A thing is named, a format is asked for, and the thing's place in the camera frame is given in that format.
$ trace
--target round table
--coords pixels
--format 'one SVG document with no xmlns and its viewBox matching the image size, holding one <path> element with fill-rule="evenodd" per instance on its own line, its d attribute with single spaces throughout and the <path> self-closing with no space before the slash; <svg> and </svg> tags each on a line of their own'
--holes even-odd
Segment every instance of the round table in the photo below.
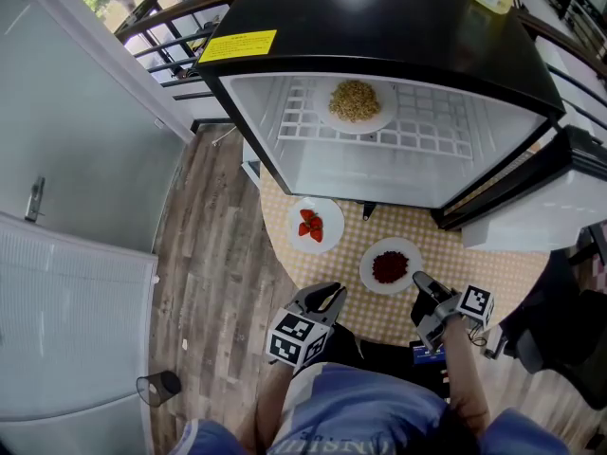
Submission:
<svg viewBox="0 0 607 455">
<path fill-rule="evenodd" d="M 392 296 L 369 291 L 360 280 L 360 258 L 373 243 L 400 236 L 414 243 L 423 270 L 447 287 L 463 291 L 469 284 L 495 295 L 490 325 L 516 308 L 540 277 L 548 261 L 542 253 L 485 252 L 464 249 L 460 232 L 439 229 L 423 209 L 377 206 L 368 221 L 362 205 L 336 200 L 345 231 L 339 244 L 320 255 L 294 249 L 286 215 L 301 197 L 283 193 L 266 168 L 261 170 L 262 213 L 276 257 L 298 288 L 318 282 L 340 282 L 348 290 L 339 322 L 360 337 L 394 345 L 418 340 L 410 313 L 417 297 L 412 285 Z"/>
</svg>

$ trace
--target wooden floor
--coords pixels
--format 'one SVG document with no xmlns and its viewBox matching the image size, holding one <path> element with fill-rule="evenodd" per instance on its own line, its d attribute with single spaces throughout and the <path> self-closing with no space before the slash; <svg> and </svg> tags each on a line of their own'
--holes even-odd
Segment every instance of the wooden floor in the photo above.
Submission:
<svg viewBox="0 0 607 455">
<path fill-rule="evenodd" d="M 267 372 L 265 330 L 295 287 L 276 260 L 259 192 L 240 168 L 237 131 L 208 128 L 186 152 L 156 239 L 160 283 L 154 294 L 150 371 L 175 371 L 183 392 L 152 410 L 156 455 L 176 443 L 185 422 L 216 420 L 234 429 Z M 574 450 L 601 420 L 563 378 L 528 374 L 516 360 L 478 367 L 493 415 L 517 408 Z"/>
</svg>

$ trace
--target refrigerator shelf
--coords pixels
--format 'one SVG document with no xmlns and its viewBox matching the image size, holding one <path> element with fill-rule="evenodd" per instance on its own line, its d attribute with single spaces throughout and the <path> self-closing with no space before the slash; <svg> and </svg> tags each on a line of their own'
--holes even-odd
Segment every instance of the refrigerator shelf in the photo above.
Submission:
<svg viewBox="0 0 607 455">
<path fill-rule="evenodd" d="M 379 131 L 350 135 L 324 125 L 314 111 L 312 99 L 319 79 L 291 78 L 278 140 L 351 143 L 473 159 L 470 117 L 463 95 L 421 85 L 393 84 L 398 94 L 394 120 Z"/>
</svg>

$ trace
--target yellow warning label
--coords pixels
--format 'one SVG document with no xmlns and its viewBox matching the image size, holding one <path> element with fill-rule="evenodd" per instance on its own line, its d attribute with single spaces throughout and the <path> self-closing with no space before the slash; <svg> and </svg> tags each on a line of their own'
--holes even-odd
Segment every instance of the yellow warning label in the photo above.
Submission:
<svg viewBox="0 0 607 455">
<path fill-rule="evenodd" d="M 229 59 L 231 57 L 262 56 L 268 54 L 276 30 L 262 30 L 245 34 L 226 35 L 211 39 L 200 56 L 199 63 Z"/>
</svg>

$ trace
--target white plate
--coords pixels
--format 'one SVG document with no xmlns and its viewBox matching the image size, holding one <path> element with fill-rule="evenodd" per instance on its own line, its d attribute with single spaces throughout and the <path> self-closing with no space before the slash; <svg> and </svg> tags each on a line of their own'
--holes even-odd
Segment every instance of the white plate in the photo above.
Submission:
<svg viewBox="0 0 607 455">
<path fill-rule="evenodd" d="M 322 241 L 318 243 L 309 234 L 300 236 L 300 223 L 304 221 L 301 209 L 312 209 L 322 219 Z M 291 245 L 298 251 L 310 254 L 321 254 L 334 248 L 341 239 L 345 222 L 340 206 L 330 199 L 306 197 L 295 204 L 286 215 L 286 227 Z"/>
<path fill-rule="evenodd" d="M 352 121 L 343 121 L 329 111 L 329 101 L 331 101 L 331 95 L 337 89 L 338 84 L 351 80 L 345 78 L 318 78 L 314 98 L 312 99 L 314 111 L 325 125 L 350 135 L 362 135 L 381 130 L 394 119 L 398 109 L 396 91 L 389 82 L 357 80 L 371 85 L 376 92 L 377 102 L 380 104 L 381 110 L 371 119 L 353 123 Z"/>
<path fill-rule="evenodd" d="M 373 260 L 387 251 L 397 251 L 409 259 L 407 273 L 394 283 L 380 283 L 373 276 Z M 421 253 L 411 241 L 404 238 L 386 238 L 377 241 L 362 255 L 359 267 L 360 279 L 372 292 L 380 295 L 393 295 L 403 291 L 413 283 L 414 272 L 421 270 L 422 264 Z"/>
</svg>

